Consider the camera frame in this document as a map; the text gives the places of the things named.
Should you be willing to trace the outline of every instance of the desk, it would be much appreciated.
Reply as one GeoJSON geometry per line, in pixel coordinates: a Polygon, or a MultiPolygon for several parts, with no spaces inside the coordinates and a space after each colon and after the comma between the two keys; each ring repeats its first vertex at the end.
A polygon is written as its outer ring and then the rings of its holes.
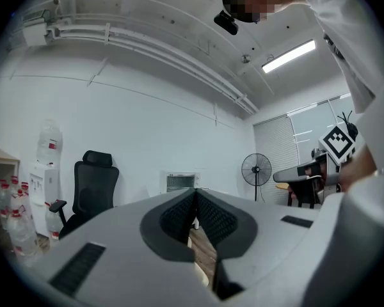
{"type": "Polygon", "coordinates": [[[0,179],[5,178],[11,183],[12,175],[18,176],[20,161],[0,149],[0,179]]]}
{"type": "MultiPolygon", "coordinates": [[[[289,184],[288,183],[277,183],[276,187],[280,190],[286,190],[287,191],[289,184]]],[[[287,206],[291,206],[291,205],[292,205],[292,197],[291,197],[291,193],[289,192],[288,197],[287,197],[287,206]]]]}

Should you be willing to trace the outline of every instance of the black office chair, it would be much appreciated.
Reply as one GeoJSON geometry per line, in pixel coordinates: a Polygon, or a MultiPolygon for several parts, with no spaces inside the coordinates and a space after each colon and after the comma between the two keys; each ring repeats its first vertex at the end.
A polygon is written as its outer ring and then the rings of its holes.
{"type": "Polygon", "coordinates": [[[51,212],[60,213],[64,225],[60,239],[96,215],[113,208],[114,188],[120,172],[112,164],[111,154],[91,150],[84,154],[83,161],[76,162],[74,215],[65,220],[63,207],[67,202],[64,200],[58,200],[50,206],[51,212]]]}

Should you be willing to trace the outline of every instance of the person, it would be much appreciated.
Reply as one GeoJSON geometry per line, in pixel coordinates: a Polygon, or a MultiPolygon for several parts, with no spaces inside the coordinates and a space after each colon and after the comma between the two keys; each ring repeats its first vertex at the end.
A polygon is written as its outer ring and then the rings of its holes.
{"type": "Polygon", "coordinates": [[[248,22],[294,4],[309,5],[348,84],[365,145],[341,167],[343,191],[353,183],[384,172],[384,32],[364,0],[222,0],[233,18],[248,22]]]}

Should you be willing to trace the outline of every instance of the white lab coat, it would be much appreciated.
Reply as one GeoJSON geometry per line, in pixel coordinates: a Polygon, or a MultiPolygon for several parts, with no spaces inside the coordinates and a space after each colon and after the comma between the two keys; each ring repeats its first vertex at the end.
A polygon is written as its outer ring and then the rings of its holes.
{"type": "Polygon", "coordinates": [[[356,113],[364,112],[356,126],[384,170],[384,32],[364,0],[306,1],[345,58],[335,57],[356,113]]]}

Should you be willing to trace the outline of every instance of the person's hand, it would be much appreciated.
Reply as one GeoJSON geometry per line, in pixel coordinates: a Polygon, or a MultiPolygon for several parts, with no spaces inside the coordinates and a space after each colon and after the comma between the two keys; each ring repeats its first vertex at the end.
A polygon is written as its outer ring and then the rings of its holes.
{"type": "Polygon", "coordinates": [[[339,175],[341,191],[348,191],[353,183],[376,171],[376,165],[367,146],[363,146],[349,162],[343,164],[339,175]]]}

